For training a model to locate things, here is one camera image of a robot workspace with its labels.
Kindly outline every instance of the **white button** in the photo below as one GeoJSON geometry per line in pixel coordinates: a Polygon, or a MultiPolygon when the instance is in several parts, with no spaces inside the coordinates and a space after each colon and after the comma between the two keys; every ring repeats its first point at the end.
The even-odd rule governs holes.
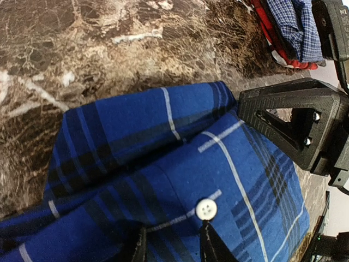
{"type": "Polygon", "coordinates": [[[211,220],[217,214],[217,204],[212,199],[203,199],[197,204],[195,212],[199,219],[211,220]]]}

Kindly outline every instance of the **marble table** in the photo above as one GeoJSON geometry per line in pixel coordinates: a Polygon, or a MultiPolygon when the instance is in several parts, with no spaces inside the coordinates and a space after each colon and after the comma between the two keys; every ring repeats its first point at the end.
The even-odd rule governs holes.
{"type": "MultiPolygon", "coordinates": [[[[238,97],[305,76],[274,63],[241,1],[0,0],[0,218],[40,201],[69,108],[215,80],[238,97]]],[[[311,235],[326,185],[297,171],[311,235]]]]}

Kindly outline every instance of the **silver bolt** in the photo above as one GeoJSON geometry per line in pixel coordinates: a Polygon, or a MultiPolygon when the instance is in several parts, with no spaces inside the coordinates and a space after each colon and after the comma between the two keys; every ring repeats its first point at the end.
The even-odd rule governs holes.
{"type": "Polygon", "coordinates": [[[311,139],[308,138],[308,137],[306,137],[306,138],[304,139],[304,145],[310,146],[310,144],[311,144],[311,139]]]}
{"type": "Polygon", "coordinates": [[[317,122],[320,120],[320,114],[316,111],[314,111],[313,115],[312,115],[312,119],[317,122]]]}

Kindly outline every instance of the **stack of folded clothes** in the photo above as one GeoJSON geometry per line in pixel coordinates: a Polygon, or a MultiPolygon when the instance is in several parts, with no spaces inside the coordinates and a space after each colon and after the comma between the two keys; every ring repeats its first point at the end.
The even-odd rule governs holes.
{"type": "Polygon", "coordinates": [[[251,0],[251,4],[278,64],[297,69],[323,64],[311,0],[251,0]]]}

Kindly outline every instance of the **blue cloth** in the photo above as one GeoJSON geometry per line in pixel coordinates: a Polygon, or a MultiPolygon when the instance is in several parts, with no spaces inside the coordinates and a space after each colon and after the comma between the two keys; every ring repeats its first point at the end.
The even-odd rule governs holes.
{"type": "Polygon", "coordinates": [[[292,45],[297,60],[322,61],[321,43],[311,11],[311,0],[267,0],[282,36],[292,45]]]}
{"type": "Polygon", "coordinates": [[[309,227],[292,161],[236,115],[223,82],[65,113],[43,203],[0,223],[1,261],[108,261],[148,228],[149,261],[200,261],[195,206],[240,261],[288,261],[309,227]]]}

